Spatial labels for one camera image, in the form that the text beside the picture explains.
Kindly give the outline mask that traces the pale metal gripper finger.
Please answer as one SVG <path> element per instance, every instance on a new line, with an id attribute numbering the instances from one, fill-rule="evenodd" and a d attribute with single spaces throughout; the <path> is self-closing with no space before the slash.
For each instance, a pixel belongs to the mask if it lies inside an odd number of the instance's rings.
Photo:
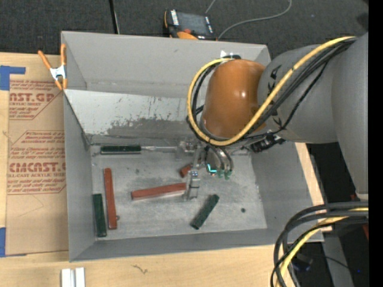
<path id="1" fill-rule="evenodd" d="M 197 170 L 189 171 L 187 177 L 187 190 L 184 195 L 185 200 L 193 200 L 198 197 L 198 192 L 200 188 L 200 177 Z"/>
<path id="2" fill-rule="evenodd" d="M 197 150 L 198 143 L 195 141 L 180 141 L 179 151 L 183 154 L 191 154 Z"/>

